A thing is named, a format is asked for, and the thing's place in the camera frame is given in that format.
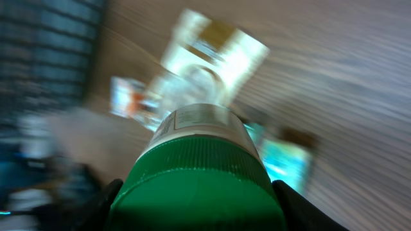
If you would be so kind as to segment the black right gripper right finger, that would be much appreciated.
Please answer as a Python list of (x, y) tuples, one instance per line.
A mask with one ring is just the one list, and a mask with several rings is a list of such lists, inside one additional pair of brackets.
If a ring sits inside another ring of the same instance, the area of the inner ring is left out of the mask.
[(348, 231), (282, 180), (272, 182), (289, 230)]

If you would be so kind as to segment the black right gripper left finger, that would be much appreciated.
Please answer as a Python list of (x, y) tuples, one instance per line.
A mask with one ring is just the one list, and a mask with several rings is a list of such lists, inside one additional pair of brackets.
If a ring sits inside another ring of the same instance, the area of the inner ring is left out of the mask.
[(110, 206), (114, 202), (123, 181), (115, 179), (85, 204), (69, 211), (56, 205), (43, 205), (32, 210), (41, 230), (85, 231), (103, 230)]

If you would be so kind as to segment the small teal tissue pack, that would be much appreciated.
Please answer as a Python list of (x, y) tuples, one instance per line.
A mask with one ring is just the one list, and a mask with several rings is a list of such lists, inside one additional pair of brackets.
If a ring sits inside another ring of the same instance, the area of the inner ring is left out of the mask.
[(304, 194), (316, 145), (312, 133), (283, 127), (265, 135), (258, 152), (271, 181), (282, 180)]

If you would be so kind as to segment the green lid jar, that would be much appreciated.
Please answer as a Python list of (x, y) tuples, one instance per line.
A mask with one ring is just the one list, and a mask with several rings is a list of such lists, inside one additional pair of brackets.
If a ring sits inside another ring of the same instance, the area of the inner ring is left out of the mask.
[(106, 230), (286, 230), (243, 123), (193, 104), (170, 113), (111, 205)]

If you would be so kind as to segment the orange snack packet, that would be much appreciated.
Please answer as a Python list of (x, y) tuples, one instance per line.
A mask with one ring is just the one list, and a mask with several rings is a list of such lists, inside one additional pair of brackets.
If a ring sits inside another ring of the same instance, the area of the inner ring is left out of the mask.
[(145, 84), (143, 82), (113, 76), (110, 82), (110, 112), (120, 117), (135, 117), (151, 107), (144, 93)]

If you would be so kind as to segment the brown snack pouch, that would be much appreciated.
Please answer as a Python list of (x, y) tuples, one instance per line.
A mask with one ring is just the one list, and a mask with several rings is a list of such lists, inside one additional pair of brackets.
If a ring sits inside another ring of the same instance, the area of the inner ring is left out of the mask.
[(178, 107), (227, 106), (270, 50), (234, 25), (184, 10), (134, 119), (149, 130)]

